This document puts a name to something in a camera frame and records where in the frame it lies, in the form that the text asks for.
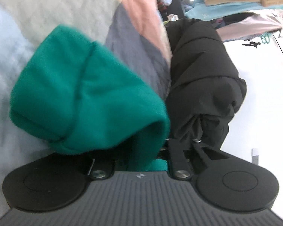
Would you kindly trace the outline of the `green hoodie white print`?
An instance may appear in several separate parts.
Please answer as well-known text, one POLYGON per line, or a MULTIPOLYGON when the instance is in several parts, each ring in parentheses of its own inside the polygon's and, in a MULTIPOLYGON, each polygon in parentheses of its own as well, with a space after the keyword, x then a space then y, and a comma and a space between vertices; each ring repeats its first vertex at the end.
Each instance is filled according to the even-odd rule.
POLYGON ((110 50, 72 27, 40 44, 11 92, 9 116, 57 153, 108 150, 128 139, 129 171, 167 168, 158 153, 169 134, 164 101, 110 50))

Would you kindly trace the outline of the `pile of folded clothes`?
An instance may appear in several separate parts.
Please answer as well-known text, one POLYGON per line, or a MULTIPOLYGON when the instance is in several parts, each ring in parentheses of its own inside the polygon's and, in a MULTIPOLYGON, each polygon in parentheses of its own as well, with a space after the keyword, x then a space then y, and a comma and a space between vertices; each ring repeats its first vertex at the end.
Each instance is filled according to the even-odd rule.
POLYGON ((159 0, 162 15, 208 21, 223 41, 283 30, 283 0, 159 0))

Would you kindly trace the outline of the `black puffer jacket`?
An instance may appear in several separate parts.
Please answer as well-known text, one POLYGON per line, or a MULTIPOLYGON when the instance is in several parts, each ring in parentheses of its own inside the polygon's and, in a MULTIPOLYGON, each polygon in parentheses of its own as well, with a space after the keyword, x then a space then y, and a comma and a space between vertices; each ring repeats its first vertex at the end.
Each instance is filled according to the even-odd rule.
POLYGON ((220 149, 244 102, 246 82, 210 22, 183 18, 165 28, 173 54, 165 100, 170 137, 220 149))

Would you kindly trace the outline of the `patchwork quilt bed cover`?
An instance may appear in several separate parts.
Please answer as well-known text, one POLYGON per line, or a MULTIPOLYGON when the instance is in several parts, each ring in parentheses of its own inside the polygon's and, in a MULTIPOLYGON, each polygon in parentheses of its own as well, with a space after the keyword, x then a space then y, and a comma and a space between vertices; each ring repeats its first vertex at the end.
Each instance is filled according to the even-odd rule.
POLYGON ((9 210, 6 175, 50 153, 9 118, 11 90, 35 49, 58 25, 109 48, 165 99, 171 49, 157 0, 0 0, 0 218, 9 210))

